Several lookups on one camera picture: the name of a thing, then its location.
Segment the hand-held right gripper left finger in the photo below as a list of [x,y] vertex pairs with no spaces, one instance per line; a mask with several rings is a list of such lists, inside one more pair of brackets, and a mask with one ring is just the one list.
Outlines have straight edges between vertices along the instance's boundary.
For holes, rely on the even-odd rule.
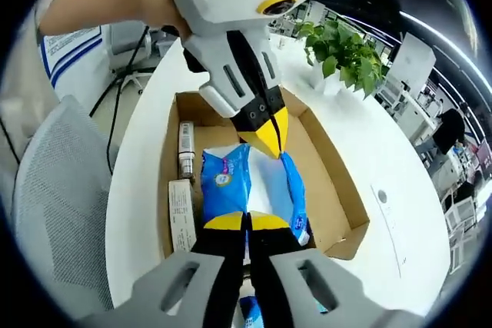
[[139,278],[131,297],[80,327],[232,327],[243,279],[247,216],[207,222],[192,250],[174,252]]

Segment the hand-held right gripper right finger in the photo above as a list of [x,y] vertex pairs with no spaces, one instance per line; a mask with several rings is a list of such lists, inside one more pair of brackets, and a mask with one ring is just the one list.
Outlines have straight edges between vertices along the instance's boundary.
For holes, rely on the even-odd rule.
[[366,296],[362,282],[316,248],[303,248],[273,214],[248,214],[251,282],[266,327],[420,327],[406,310]]

